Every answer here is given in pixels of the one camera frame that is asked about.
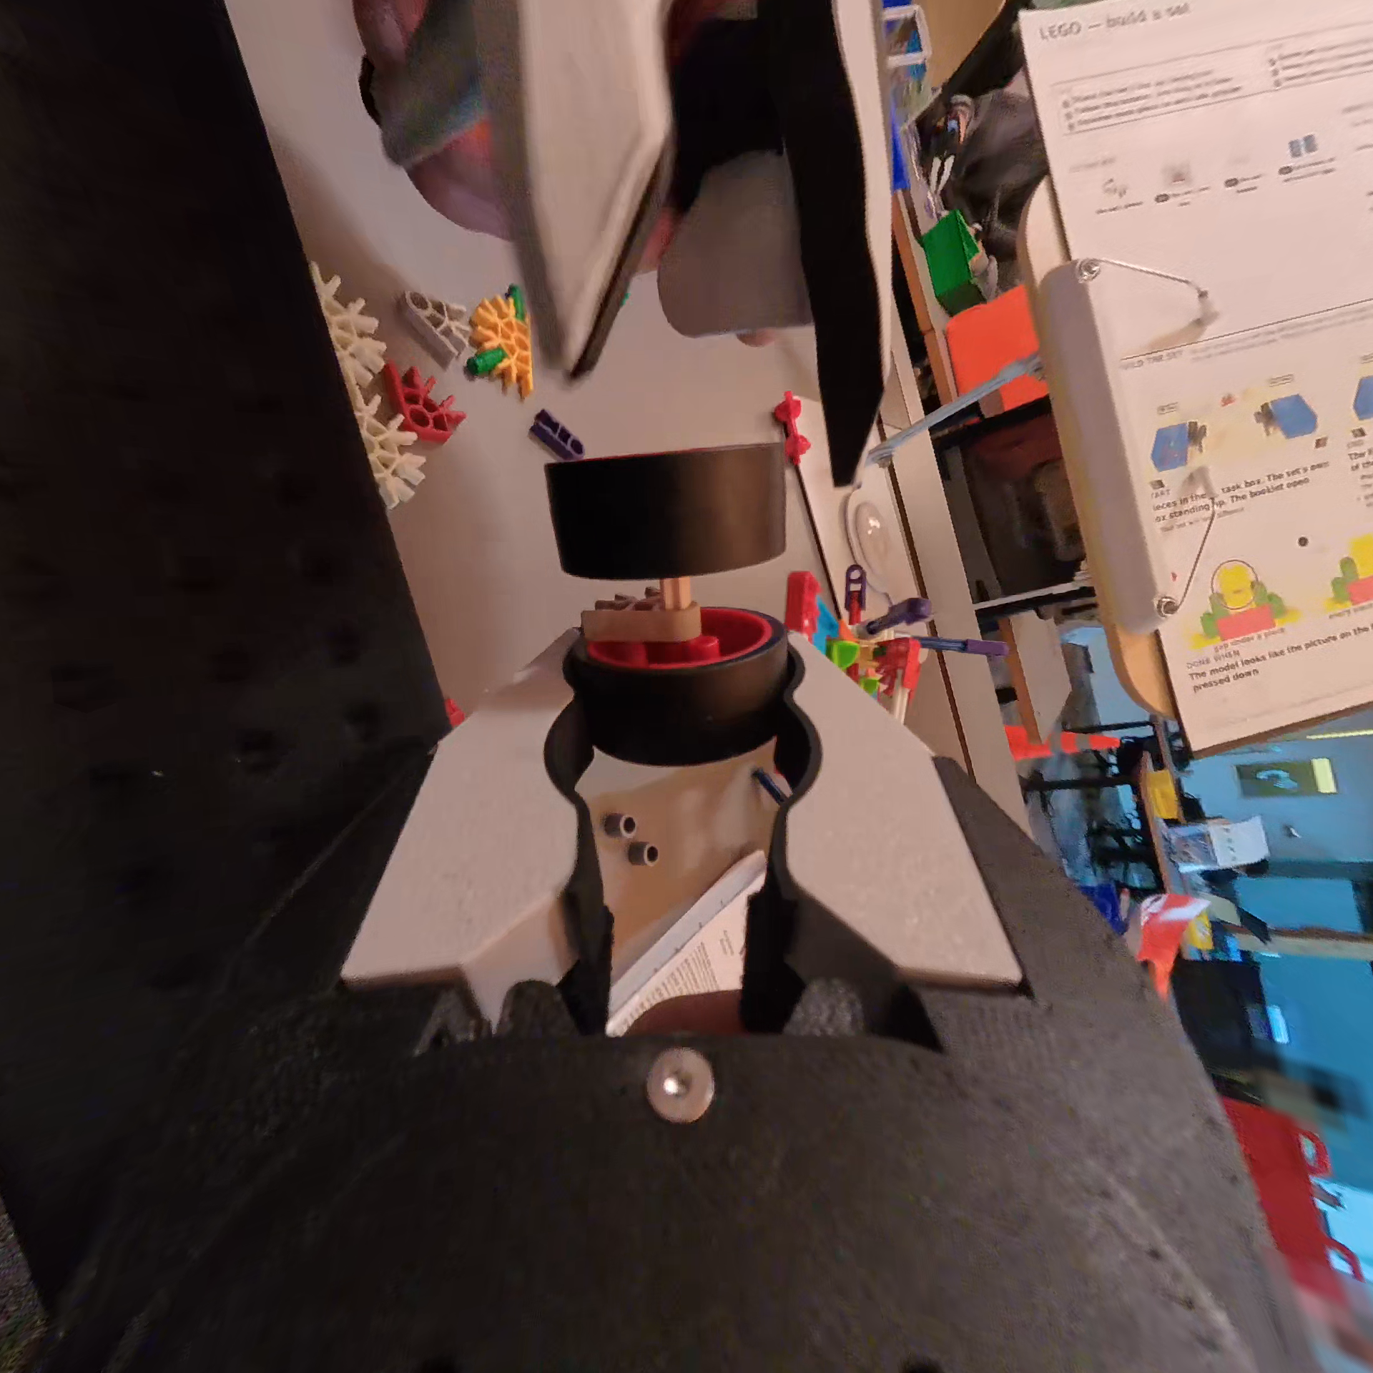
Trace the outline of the white snowflake connector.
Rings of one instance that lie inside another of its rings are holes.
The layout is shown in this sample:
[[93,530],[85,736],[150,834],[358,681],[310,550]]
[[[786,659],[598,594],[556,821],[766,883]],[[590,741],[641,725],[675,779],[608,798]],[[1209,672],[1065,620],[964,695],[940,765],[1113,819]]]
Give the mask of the white snowflake connector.
[[366,403],[387,363],[386,344],[377,337],[379,323],[366,313],[366,301],[338,298],[340,277],[325,277],[309,262],[310,280],[330,337],[332,350],[353,403]]
[[418,439],[402,429],[400,419],[379,419],[379,396],[351,393],[351,409],[364,443],[376,491],[387,512],[410,502],[423,483],[425,458],[417,452]]

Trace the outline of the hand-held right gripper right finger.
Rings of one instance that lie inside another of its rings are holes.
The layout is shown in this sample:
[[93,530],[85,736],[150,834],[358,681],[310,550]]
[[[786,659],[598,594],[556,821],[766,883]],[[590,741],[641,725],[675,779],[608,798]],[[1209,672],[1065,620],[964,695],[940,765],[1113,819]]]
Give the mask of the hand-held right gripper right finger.
[[858,1034],[933,1037],[922,994],[1013,991],[1021,967],[930,749],[801,635],[786,636],[763,886],[742,1020],[775,1035],[817,988]]

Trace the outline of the printed instruction sheet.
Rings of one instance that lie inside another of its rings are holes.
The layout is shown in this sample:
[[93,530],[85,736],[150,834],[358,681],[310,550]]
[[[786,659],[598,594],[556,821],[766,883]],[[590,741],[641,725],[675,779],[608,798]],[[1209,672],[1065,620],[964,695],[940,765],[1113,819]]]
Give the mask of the printed instruction sheet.
[[1025,12],[1070,257],[1108,283],[1152,509],[1191,573],[1160,649],[1198,756],[1370,708],[1371,5]]

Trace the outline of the white instruction booklet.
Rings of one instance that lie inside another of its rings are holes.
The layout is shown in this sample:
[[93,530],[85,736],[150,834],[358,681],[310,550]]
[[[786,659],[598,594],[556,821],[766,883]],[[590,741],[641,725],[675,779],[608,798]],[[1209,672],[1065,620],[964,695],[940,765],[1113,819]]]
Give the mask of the white instruction booklet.
[[623,1037],[657,1004],[743,983],[748,901],[766,878],[763,850],[747,852],[611,981],[606,1035]]

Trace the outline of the red container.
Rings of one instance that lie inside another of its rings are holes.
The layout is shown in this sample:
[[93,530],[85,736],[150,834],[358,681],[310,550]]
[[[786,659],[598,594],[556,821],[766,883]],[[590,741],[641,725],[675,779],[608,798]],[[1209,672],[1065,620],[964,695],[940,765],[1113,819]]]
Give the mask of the red container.
[[1337,1241],[1316,1204],[1316,1187],[1330,1181],[1319,1135],[1293,1117],[1222,1097],[1273,1246],[1298,1285],[1330,1300],[1345,1298],[1343,1282],[1365,1284],[1356,1254]]

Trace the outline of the red fan connector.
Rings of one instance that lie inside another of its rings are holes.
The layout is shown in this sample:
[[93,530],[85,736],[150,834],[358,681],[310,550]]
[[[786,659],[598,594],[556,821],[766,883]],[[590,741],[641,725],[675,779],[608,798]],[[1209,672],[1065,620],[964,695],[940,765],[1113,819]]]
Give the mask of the red fan connector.
[[467,419],[456,409],[453,398],[436,401],[436,378],[421,378],[415,367],[402,372],[394,363],[386,363],[381,381],[394,417],[400,421],[400,430],[417,442],[441,447]]

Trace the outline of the black perforated chair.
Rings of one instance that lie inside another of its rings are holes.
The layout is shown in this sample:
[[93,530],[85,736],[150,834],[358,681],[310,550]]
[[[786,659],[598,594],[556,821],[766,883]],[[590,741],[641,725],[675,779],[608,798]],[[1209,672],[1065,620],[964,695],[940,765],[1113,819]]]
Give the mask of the black perforated chair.
[[444,730],[220,4],[3,4],[3,971],[209,962]]

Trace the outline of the colourful construction toy model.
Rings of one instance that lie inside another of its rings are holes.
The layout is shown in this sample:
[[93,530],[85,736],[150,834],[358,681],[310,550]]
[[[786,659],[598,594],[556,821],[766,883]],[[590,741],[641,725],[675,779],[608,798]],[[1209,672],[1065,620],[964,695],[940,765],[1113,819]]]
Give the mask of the colourful construction toy model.
[[868,579],[861,564],[846,569],[845,594],[833,610],[811,573],[789,573],[784,584],[784,627],[855,682],[899,723],[915,695],[930,656],[984,661],[1008,658],[1008,645],[992,640],[946,638],[931,633],[933,604],[909,596],[882,612],[866,605]]

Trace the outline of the person's right hand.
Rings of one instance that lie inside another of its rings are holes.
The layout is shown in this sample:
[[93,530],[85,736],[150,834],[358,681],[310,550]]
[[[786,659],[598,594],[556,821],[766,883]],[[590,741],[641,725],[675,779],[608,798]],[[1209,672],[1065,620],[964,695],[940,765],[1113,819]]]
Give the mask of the person's right hand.
[[737,1037],[743,1034],[740,993],[717,989],[660,1001],[626,1029],[624,1037]]

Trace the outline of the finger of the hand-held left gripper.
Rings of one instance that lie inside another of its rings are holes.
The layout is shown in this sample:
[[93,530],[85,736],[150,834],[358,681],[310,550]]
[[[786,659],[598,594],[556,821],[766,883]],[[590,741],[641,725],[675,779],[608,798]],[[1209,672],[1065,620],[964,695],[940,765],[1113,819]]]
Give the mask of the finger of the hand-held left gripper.
[[766,2],[766,90],[794,189],[833,484],[864,465],[891,362],[891,136],[881,5]]
[[541,359],[569,380],[596,367],[672,187],[668,10],[474,5],[510,239]]

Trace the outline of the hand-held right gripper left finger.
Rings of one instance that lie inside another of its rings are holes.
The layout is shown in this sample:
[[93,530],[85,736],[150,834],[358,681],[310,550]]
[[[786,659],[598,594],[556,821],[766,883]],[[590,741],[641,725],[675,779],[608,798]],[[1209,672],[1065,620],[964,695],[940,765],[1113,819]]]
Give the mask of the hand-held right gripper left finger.
[[613,916],[578,782],[593,746],[564,633],[435,749],[358,935],[350,986],[464,985],[495,1022],[515,985],[554,986],[605,1034]]

